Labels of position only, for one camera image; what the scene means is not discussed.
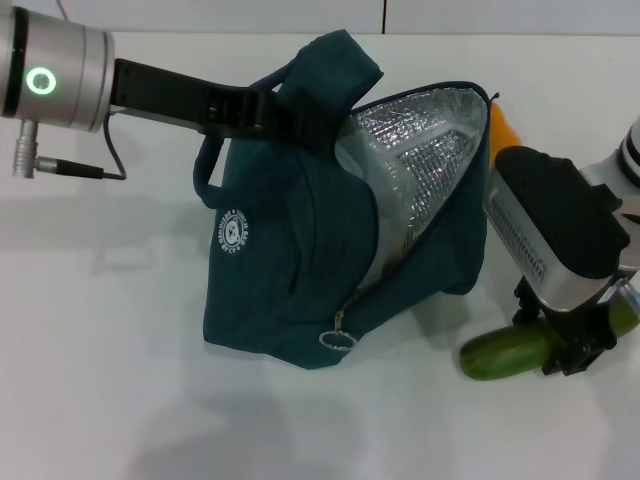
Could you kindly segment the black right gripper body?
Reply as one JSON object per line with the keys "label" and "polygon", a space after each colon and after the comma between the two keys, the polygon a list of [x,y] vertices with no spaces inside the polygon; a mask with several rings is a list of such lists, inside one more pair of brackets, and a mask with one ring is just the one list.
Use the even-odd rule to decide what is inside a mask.
{"label": "black right gripper body", "polygon": [[499,151],[494,170],[525,212],[516,222],[499,207],[497,219],[505,223],[507,244],[527,273],[546,275],[545,247],[582,278],[608,278],[618,270],[629,235],[613,216],[621,200],[608,187],[590,185],[571,160],[528,147]]}

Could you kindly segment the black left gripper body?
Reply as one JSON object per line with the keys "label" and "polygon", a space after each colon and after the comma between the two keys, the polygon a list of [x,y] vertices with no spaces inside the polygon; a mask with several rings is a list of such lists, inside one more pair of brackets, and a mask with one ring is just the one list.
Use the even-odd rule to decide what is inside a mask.
{"label": "black left gripper body", "polygon": [[110,103],[123,114],[203,135],[254,135],[260,93],[129,60],[115,61]]}

